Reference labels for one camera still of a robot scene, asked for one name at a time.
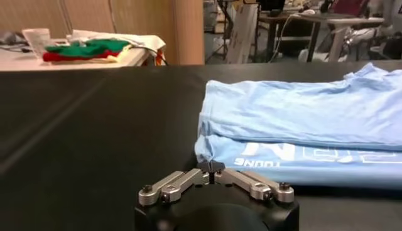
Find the desk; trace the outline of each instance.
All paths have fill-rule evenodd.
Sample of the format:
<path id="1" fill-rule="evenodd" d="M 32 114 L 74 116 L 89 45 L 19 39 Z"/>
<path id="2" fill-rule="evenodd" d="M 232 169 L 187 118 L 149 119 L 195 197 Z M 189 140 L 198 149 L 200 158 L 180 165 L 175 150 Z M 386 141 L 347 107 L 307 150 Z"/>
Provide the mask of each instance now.
<path id="1" fill-rule="evenodd" d="M 298 14 L 300 19 L 304 19 L 307 21 L 312 21 L 315 24 L 319 23 L 327 23 L 327 24 L 333 24 L 335 26 L 335 30 L 337 31 L 334 37 L 334 42 L 332 43 L 331 46 L 331 51 L 329 53 L 329 62 L 337 62 L 339 59 L 340 52 L 342 50 L 342 45 L 344 42 L 344 38 L 347 32 L 347 29 L 353 25 L 357 24 L 364 24 L 364 23 L 382 23 L 384 22 L 383 18 L 345 18 L 345 19 L 324 19 L 324 18 L 315 18 L 311 17 L 308 15 L 303 15 L 303 14 Z M 313 44 L 310 44 L 309 46 L 309 54 L 307 61 L 310 62 L 313 54 L 310 54 L 310 51 L 315 48 L 315 43 L 314 47 L 312 47 Z"/>
<path id="2" fill-rule="evenodd" d="M 33 53 L 16 53 L 0 50 L 0 72 L 120 68 L 141 65 L 147 58 L 147 51 L 132 49 L 122 59 L 122 62 L 119 63 L 51 64 L 38 60 Z"/>
<path id="3" fill-rule="evenodd" d="M 269 31 L 268 31 L 268 41 L 267 41 L 267 52 L 266 52 L 266 60 L 267 62 L 272 59 L 274 55 L 274 44 L 275 44 L 275 37 L 277 34 L 276 26 L 284 25 L 286 20 L 288 19 L 290 13 L 282 13 L 278 17 L 269 17 L 269 16 L 260 16 L 258 15 L 258 21 L 268 23 L 269 24 Z M 318 33 L 320 32 L 321 23 L 333 24 L 337 30 L 335 34 L 334 42 L 332 43 L 331 51 L 329 53 L 329 62 L 337 62 L 339 59 L 339 55 L 342 49 L 342 44 L 344 41 L 344 37 L 347 31 L 347 28 L 356 24 L 362 23 L 382 23 L 384 19 L 382 18 L 348 18 L 348 19 L 324 19 L 318 17 L 311 17 L 306 16 L 303 14 L 297 14 L 292 20 L 294 19 L 302 19 L 306 21 L 313 22 L 313 29 L 310 44 L 308 46 L 308 56 L 307 62 L 311 62 L 313 58 L 313 53 L 315 50 L 315 45 L 317 44 L 317 37 Z M 257 44 L 258 38 L 258 25 L 256 27 L 256 36 L 254 40 L 254 44 Z M 254 54 L 257 52 L 257 45 L 254 47 Z"/>
<path id="4" fill-rule="evenodd" d="M 133 230 L 138 190 L 175 170 L 195 166 L 194 142 L 208 80 L 334 81 L 364 64 L 1 72 L 2 89 L 13 89 L 0 91 L 7 106 L 3 110 L 10 115 L 0 115 L 2 124 L 21 115 L 37 116 L 31 110 L 53 100 L 47 94 L 41 100 L 22 97 L 38 86 L 42 90 L 36 89 L 36 94 L 64 86 L 65 94 L 78 95 L 81 91 L 76 89 L 98 87 L 2 176 L 0 230 Z M 402 62 L 375 64 L 394 70 Z M 27 80 L 29 84 L 21 85 Z M 3 143 L 7 134 L 0 132 Z M 402 227 L 400 192 L 304 187 L 296 188 L 296 194 L 301 231 Z"/>

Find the white lettering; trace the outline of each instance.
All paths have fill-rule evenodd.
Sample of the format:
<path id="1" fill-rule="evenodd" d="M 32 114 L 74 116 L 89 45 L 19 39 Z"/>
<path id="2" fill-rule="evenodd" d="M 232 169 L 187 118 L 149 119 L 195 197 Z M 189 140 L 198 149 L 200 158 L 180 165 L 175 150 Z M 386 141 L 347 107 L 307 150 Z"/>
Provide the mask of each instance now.
<path id="1" fill-rule="evenodd" d="M 358 153 L 368 153 L 360 155 L 362 162 L 366 164 L 402 164 L 402 154 L 375 153 L 370 151 L 359 151 Z"/>
<path id="2" fill-rule="evenodd" d="M 260 168 L 264 166 L 264 161 L 256 161 L 256 165 L 254 165 L 254 167 L 256 168 Z"/>
<path id="3" fill-rule="evenodd" d="M 264 161 L 264 167 L 265 168 L 270 168 L 273 167 L 274 163 L 272 161 Z"/>
<path id="4" fill-rule="evenodd" d="M 235 164 L 235 165 L 243 166 L 243 164 L 244 164 L 244 159 L 243 159 L 243 158 L 236 158 L 236 159 L 234 160 L 234 164 Z"/>
<path id="5" fill-rule="evenodd" d="M 272 150 L 283 161 L 294 161 L 296 146 L 293 144 L 283 144 L 280 148 L 279 144 L 262 144 L 262 147 Z"/>
<path id="6" fill-rule="evenodd" d="M 244 162 L 244 167 L 254 167 L 254 163 L 255 163 L 255 161 L 251 161 L 251 160 L 246 160 L 245 162 Z"/>
<path id="7" fill-rule="evenodd" d="M 346 157 L 343 157 L 343 158 L 340 158 L 340 159 L 338 159 L 337 160 L 337 162 L 338 163 L 344 163 L 344 164 L 346 164 L 346 163 L 351 163 L 351 162 L 353 162 L 353 156 L 346 156 Z"/>
<path id="8" fill-rule="evenodd" d="M 246 148 L 241 153 L 242 156 L 254 156 L 259 148 L 259 144 L 257 142 L 248 142 L 246 144 Z"/>
<path id="9" fill-rule="evenodd" d="M 257 142 L 248 142 L 241 155 L 255 156 L 260 146 L 262 148 L 270 149 L 275 155 L 284 161 L 295 160 L 296 146 L 293 144 L 283 144 L 283 147 L 280 148 L 279 144 L 259 144 Z"/>
<path id="10" fill-rule="evenodd" d="M 311 152 L 311 148 L 303 147 L 303 157 L 305 159 L 309 159 L 312 161 L 319 161 L 319 162 L 334 162 L 338 159 L 338 152 L 336 150 L 331 150 L 330 148 L 327 149 L 313 149 Z"/>

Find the black table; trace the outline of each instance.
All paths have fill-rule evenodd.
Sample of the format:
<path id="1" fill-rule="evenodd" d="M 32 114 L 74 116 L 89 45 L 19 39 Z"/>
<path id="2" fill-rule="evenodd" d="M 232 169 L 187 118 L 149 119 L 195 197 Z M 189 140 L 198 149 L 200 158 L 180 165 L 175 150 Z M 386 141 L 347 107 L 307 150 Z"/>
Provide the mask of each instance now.
<path id="1" fill-rule="evenodd" d="M 207 80 L 332 81 L 363 64 L 0 73 L 0 119 L 17 129 L 0 130 L 1 144 L 13 140 L 9 137 L 19 127 L 42 118 L 40 128 L 7 150 L 9 157 L 17 153 L 20 159 L 1 177 L 0 230 L 133 230 L 141 186 L 195 164 L 193 145 Z M 377 65 L 402 67 L 401 62 Z M 72 96 L 63 101 L 63 95 Z M 48 112 L 59 101 L 64 104 L 45 119 L 33 106 Z M 298 187 L 296 193 L 301 230 L 402 227 L 400 192 Z"/>

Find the light blue t-shirt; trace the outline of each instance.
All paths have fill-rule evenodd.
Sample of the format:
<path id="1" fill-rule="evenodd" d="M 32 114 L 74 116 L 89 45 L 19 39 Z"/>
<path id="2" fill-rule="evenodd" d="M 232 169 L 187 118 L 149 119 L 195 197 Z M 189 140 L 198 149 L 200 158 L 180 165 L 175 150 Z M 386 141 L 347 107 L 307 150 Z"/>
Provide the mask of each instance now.
<path id="1" fill-rule="evenodd" d="M 402 188 L 402 71 L 330 83 L 209 81 L 199 161 L 299 185 Z"/>

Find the screw head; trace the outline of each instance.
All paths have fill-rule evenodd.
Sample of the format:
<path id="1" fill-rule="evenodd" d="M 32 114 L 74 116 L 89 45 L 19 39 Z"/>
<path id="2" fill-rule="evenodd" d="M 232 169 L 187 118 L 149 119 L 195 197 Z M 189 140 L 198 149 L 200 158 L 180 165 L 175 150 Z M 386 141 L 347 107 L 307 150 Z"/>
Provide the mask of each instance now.
<path id="1" fill-rule="evenodd" d="M 175 190 L 176 189 L 176 187 L 174 187 L 173 185 L 168 185 L 166 188 L 168 190 Z"/>
<path id="2" fill-rule="evenodd" d="M 149 193 L 150 191 L 152 191 L 152 185 L 144 185 L 143 186 L 144 193 Z"/>
<path id="3" fill-rule="evenodd" d="M 289 188 L 290 188 L 290 185 L 288 184 L 288 183 L 285 183 L 285 182 L 281 182 L 281 183 L 279 183 L 279 189 L 280 190 L 289 190 Z"/>
<path id="4" fill-rule="evenodd" d="M 169 202 L 169 195 L 162 194 L 161 195 L 161 201 L 162 201 L 162 203 L 168 203 Z"/>

